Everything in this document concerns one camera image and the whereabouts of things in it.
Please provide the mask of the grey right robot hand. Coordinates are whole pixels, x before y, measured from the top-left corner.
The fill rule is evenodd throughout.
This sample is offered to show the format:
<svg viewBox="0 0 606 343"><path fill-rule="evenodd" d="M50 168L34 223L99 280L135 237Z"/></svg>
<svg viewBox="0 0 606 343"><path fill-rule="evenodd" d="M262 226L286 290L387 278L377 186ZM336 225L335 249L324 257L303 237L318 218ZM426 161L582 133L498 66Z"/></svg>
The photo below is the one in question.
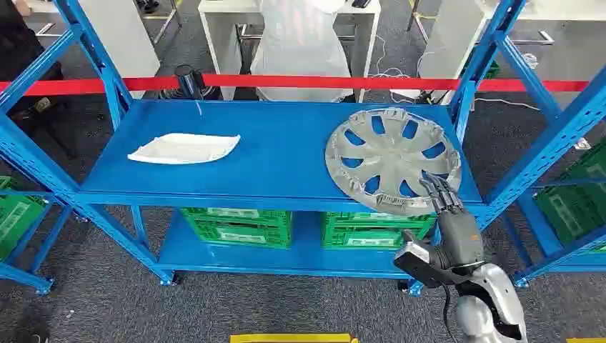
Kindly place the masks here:
<svg viewBox="0 0 606 343"><path fill-rule="evenodd" d="M454 268L470 273L485 262L475 216L467 211L447 180L426 172L419 181L434 206L442 236L441 244L430 254L430 263L442 270Z"/></svg>

